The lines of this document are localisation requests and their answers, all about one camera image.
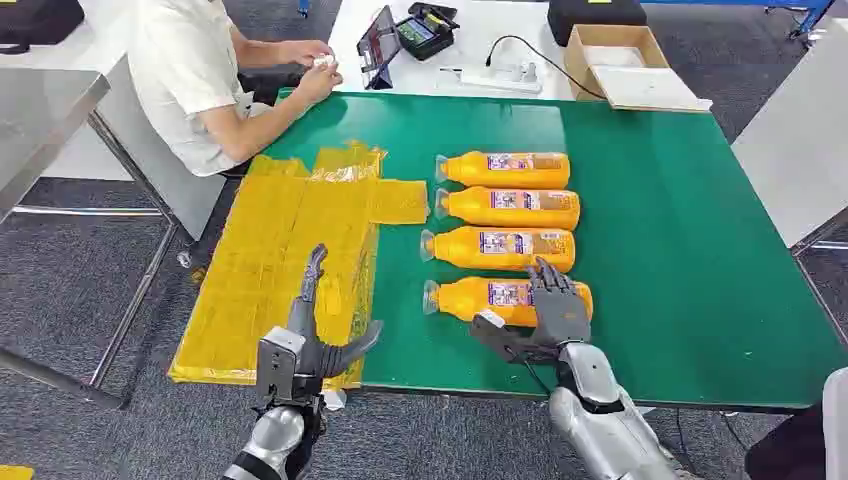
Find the person's right hand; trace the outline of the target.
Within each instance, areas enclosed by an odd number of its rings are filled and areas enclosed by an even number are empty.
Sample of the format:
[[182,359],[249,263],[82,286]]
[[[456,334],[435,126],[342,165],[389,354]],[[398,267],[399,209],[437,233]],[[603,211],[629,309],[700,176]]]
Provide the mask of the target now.
[[290,99],[311,106],[325,100],[333,89],[343,82],[335,63],[314,65],[301,78],[299,85],[290,94]]

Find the person's left hand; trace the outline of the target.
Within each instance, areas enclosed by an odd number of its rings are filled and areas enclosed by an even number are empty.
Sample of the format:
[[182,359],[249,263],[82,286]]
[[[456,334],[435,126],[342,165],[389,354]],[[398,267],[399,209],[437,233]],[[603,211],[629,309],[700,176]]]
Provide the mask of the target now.
[[334,56],[333,50],[320,40],[288,40],[273,42],[275,62],[312,67],[319,58]]

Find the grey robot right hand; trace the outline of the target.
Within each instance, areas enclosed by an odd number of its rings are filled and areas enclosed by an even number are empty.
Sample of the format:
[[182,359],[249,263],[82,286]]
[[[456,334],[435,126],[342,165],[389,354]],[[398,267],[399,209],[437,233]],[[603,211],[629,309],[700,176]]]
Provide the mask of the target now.
[[588,310],[576,283],[541,257],[528,268],[537,325],[532,334],[538,345],[556,347],[568,342],[588,342]]

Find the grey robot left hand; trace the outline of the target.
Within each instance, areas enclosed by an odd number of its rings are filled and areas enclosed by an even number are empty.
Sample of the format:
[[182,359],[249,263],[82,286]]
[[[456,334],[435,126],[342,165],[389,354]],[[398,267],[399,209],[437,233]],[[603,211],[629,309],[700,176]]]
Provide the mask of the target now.
[[305,401],[317,397],[325,378],[336,377],[362,358],[378,341],[384,322],[373,320],[366,331],[342,346],[325,343],[317,333],[315,303],[319,281],[323,275],[322,262],[328,249],[319,243],[310,253],[300,294],[293,300],[287,329],[302,336],[305,343],[298,354],[292,380],[292,399]]

